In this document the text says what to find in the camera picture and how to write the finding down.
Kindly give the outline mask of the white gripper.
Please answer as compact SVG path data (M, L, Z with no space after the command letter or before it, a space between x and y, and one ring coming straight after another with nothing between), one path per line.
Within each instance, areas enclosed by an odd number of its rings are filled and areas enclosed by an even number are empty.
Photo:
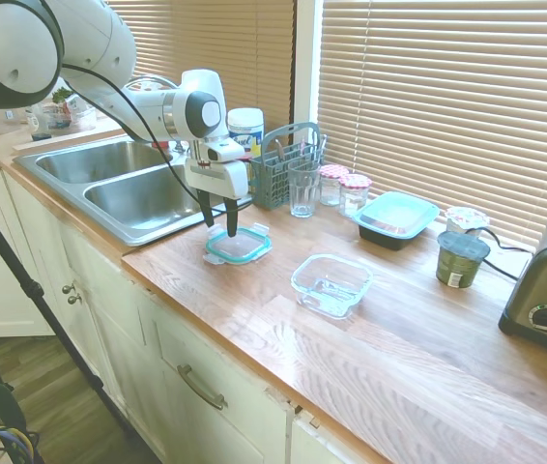
M238 201L248 195L248 177L245 164L240 160L199 165L195 159L185 162L185 176L190 187L197 189L197 201L208 228L215 225L210 193L223 197L226 212L226 230L229 238L238 229Z

